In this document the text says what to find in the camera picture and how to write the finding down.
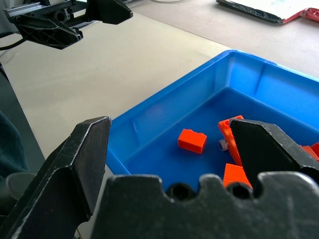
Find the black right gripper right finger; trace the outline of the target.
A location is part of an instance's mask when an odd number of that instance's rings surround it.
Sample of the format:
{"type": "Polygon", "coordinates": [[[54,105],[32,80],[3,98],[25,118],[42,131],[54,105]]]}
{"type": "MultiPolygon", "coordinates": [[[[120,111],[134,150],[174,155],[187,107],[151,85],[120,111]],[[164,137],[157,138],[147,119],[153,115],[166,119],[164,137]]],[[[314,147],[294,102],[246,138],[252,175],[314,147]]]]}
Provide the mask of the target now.
{"type": "Polygon", "coordinates": [[[277,125],[257,120],[231,119],[230,129],[252,186],[263,172],[298,172],[319,185],[319,162],[277,125]]]}

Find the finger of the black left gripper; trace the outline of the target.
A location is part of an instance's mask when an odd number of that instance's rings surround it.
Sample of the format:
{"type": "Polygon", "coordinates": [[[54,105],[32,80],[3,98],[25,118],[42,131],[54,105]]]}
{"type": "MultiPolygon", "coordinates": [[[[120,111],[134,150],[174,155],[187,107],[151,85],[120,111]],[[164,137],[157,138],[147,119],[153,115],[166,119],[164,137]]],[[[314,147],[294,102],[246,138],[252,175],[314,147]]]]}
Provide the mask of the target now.
{"type": "Polygon", "coordinates": [[[86,19],[106,24],[120,24],[133,17],[122,0],[87,0],[86,19]]]}
{"type": "Polygon", "coordinates": [[[83,33],[71,29],[53,18],[18,15],[12,17],[13,23],[23,39],[55,49],[65,49],[82,40],[83,33]]]}

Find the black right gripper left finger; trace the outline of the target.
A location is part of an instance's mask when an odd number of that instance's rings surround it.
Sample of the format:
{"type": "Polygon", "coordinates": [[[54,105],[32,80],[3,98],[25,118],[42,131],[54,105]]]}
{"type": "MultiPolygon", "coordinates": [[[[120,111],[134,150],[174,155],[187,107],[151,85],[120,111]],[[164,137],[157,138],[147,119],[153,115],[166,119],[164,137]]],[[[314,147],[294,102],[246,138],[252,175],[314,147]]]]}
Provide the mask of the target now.
{"type": "Polygon", "coordinates": [[[0,220],[0,239],[73,239],[97,204],[110,127],[110,117],[75,126],[0,220]]]}

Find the blue plastic bin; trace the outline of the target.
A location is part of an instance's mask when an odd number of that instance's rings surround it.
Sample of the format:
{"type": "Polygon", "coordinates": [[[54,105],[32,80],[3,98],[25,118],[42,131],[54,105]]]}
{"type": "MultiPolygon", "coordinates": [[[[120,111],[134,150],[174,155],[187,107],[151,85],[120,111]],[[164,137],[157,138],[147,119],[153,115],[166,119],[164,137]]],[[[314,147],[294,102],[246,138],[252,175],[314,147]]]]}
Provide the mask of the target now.
{"type": "Polygon", "coordinates": [[[112,120],[107,166],[151,174],[167,189],[223,177],[233,159],[218,146],[218,123],[241,115],[279,126],[300,145],[319,142],[319,79],[238,50],[226,50],[112,120]],[[203,133],[202,154],[180,148],[183,129],[203,133]]]}

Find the small orange building block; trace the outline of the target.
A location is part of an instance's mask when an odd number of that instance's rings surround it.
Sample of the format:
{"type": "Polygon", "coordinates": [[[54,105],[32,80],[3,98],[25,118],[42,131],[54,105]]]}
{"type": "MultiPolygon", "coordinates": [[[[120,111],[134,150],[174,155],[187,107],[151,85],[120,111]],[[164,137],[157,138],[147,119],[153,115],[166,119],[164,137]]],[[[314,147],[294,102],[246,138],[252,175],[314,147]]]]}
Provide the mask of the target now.
{"type": "Polygon", "coordinates": [[[314,143],[313,145],[305,145],[300,147],[306,151],[310,156],[312,156],[317,162],[319,162],[319,142],[314,143]]]}
{"type": "Polygon", "coordinates": [[[226,163],[223,177],[223,185],[227,187],[231,183],[243,183],[250,188],[252,187],[246,177],[242,166],[226,163]]]}
{"type": "Polygon", "coordinates": [[[183,129],[178,137],[177,144],[180,148],[202,154],[207,143],[207,136],[203,133],[183,129]]]}

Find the orange toy plate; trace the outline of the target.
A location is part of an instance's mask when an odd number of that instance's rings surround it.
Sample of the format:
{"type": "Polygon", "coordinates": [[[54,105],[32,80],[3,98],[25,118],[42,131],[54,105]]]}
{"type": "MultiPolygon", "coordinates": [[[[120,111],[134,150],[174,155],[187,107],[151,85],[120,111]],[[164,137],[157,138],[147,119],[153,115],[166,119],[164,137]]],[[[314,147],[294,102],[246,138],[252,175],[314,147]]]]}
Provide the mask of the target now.
{"type": "Polygon", "coordinates": [[[236,165],[242,166],[241,158],[240,158],[240,155],[239,155],[236,143],[235,143],[235,139],[234,139],[232,130],[230,128],[230,120],[231,119],[242,120],[243,117],[241,115],[239,115],[239,116],[232,117],[232,118],[229,118],[226,120],[222,120],[218,123],[218,128],[228,144],[228,151],[229,151],[230,155],[232,156],[234,162],[236,163],[236,165]]]}

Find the grey round cylinder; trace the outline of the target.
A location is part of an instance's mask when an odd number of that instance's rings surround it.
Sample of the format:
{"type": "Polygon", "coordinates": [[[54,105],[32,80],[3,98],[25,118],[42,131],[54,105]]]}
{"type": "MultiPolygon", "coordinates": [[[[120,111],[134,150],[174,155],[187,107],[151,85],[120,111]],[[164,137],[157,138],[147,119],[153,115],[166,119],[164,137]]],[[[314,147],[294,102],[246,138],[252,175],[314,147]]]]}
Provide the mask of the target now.
{"type": "Polygon", "coordinates": [[[0,215],[11,212],[35,176],[35,173],[18,172],[0,181],[0,215]]]}

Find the dark teal cloth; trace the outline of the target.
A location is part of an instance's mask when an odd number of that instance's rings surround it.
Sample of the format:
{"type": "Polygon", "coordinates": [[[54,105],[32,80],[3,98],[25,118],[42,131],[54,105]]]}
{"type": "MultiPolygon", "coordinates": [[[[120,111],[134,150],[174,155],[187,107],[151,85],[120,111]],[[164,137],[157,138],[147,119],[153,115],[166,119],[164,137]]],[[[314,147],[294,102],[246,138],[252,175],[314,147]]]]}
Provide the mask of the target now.
{"type": "Polygon", "coordinates": [[[11,121],[0,111],[0,178],[28,171],[20,134],[11,121]]]}

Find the red packet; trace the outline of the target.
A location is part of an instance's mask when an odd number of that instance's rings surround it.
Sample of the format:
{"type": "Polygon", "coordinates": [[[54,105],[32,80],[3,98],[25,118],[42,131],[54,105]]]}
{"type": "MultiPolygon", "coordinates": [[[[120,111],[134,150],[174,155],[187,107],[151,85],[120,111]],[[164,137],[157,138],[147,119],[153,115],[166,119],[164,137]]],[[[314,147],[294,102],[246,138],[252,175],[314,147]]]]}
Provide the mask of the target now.
{"type": "Polygon", "coordinates": [[[304,10],[301,10],[295,13],[294,15],[292,15],[291,17],[284,19],[282,24],[286,24],[299,17],[302,17],[307,20],[319,22],[319,8],[309,7],[304,10]]]}

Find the white sheet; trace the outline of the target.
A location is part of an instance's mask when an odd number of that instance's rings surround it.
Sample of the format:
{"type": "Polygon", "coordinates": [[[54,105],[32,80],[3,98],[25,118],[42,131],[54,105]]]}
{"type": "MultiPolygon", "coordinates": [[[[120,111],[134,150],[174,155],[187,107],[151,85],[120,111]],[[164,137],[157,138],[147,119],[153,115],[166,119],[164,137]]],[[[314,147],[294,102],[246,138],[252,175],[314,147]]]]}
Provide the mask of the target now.
{"type": "Polygon", "coordinates": [[[247,0],[243,5],[288,19],[307,8],[319,9],[319,0],[247,0]]]}

